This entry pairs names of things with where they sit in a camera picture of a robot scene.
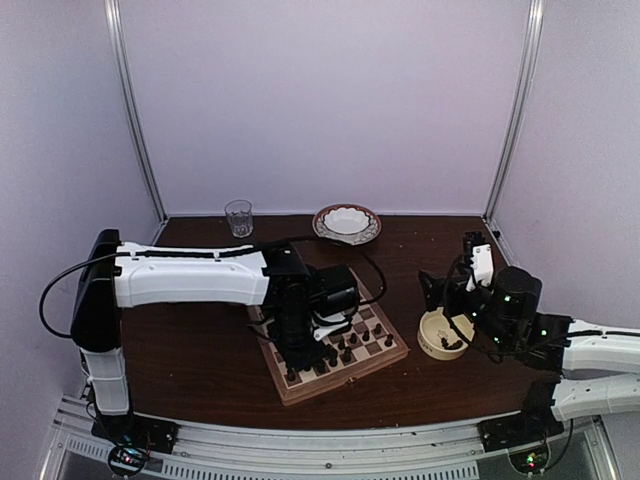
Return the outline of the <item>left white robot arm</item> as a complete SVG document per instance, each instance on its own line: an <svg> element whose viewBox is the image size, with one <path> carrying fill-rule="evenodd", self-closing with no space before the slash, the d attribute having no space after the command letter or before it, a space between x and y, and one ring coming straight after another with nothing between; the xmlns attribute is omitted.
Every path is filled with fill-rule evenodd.
<svg viewBox="0 0 640 480"><path fill-rule="evenodd" d="M123 444L137 442L144 424L132 413L121 341L124 310L160 303L227 303L258 307L267 338L290 371L314 366L324 339L348 325L360 305L357 281L337 265L305 263L292 241L218 249L144 246L116 230L96 240L83 267L71 338L88 369L97 411Z"/></svg>

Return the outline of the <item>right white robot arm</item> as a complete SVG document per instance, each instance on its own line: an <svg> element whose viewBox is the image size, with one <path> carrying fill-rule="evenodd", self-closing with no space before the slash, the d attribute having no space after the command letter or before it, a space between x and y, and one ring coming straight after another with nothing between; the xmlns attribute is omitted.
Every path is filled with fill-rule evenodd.
<svg viewBox="0 0 640 480"><path fill-rule="evenodd" d="M552 423L639 408L639 332L538 310L541 281L518 267L483 285L466 278L418 279L428 311L443 315L460 343L494 363L513 359L550 374L531 384L512 430L535 440Z"/></svg>

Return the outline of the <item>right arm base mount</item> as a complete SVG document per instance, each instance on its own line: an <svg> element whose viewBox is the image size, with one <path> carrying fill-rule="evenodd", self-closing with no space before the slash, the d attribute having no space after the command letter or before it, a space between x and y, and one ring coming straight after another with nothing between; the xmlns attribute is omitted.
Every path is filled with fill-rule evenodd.
<svg viewBox="0 0 640 480"><path fill-rule="evenodd" d="M509 449L563 433L563 422L551 410L557 384L558 381L534 381L518 413L481 421L477 428L484 451Z"/></svg>

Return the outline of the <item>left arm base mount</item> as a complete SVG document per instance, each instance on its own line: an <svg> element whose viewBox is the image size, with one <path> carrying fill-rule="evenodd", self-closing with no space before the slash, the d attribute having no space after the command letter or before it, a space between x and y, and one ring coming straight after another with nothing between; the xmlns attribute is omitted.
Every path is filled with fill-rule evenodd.
<svg viewBox="0 0 640 480"><path fill-rule="evenodd" d="M177 440L179 426L169 420L136 414L129 403L126 414L107 415L93 401L94 421L91 433L114 445L141 450L143 453L171 454Z"/></svg>

